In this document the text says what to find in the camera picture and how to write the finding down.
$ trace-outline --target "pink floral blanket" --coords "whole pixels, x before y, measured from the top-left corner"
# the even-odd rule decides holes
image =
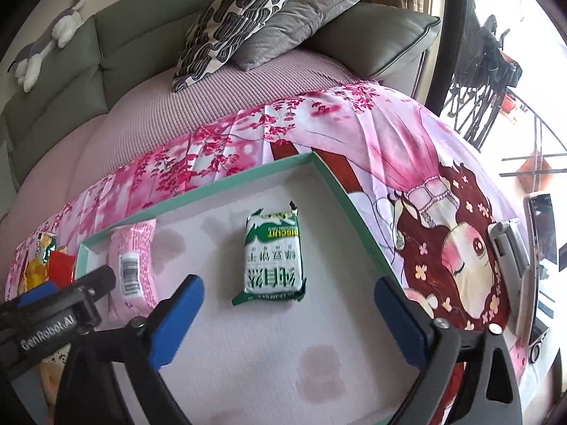
[[[463,329],[506,328],[520,379],[526,352],[487,235],[522,217],[477,153],[412,99],[356,83],[261,104],[201,126],[135,159],[84,191],[16,250],[6,298],[18,291],[36,233],[75,254],[90,235],[153,204],[292,154],[317,152],[369,226],[406,295]],[[434,423],[458,390],[458,365]]]

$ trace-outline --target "barcode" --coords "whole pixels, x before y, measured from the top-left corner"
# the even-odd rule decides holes
[[[122,277],[122,292],[124,297],[142,295],[138,269],[140,268],[140,255],[129,253],[120,256],[120,275]]]

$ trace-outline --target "pink package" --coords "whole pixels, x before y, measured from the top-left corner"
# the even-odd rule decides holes
[[[135,316],[147,317],[158,305],[151,269],[151,242],[155,219],[112,230],[108,265],[116,287],[110,293],[111,321],[126,324]]]

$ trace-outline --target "blue gripper pad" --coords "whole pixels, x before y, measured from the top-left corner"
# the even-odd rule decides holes
[[[173,361],[204,298],[203,280],[189,275],[177,291],[169,299],[162,300],[148,317],[149,326],[157,323],[150,333],[151,352],[148,357],[154,371]]]
[[[20,296],[18,300],[18,305],[16,308],[21,308],[35,302],[37,300],[43,299],[44,297],[55,294],[59,291],[59,288],[52,281],[46,281],[40,284],[38,287],[33,288],[31,291],[25,292]]]
[[[423,371],[427,367],[428,345],[426,335],[419,327],[409,309],[392,289],[387,278],[378,280],[374,288],[374,302],[378,307],[388,329],[396,339],[405,360],[409,365]]]

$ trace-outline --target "gray and white stuffed animal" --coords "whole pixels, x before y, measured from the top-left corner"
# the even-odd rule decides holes
[[[83,3],[84,0],[73,0],[72,6],[60,12],[35,42],[24,46],[8,67],[8,72],[13,70],[18,84],[23,84],[25,92],[29,92],[35,85],[41,63],[55,49],[55,45],[59,48],[65,47],[77,29],[83,25],[79,14]]]

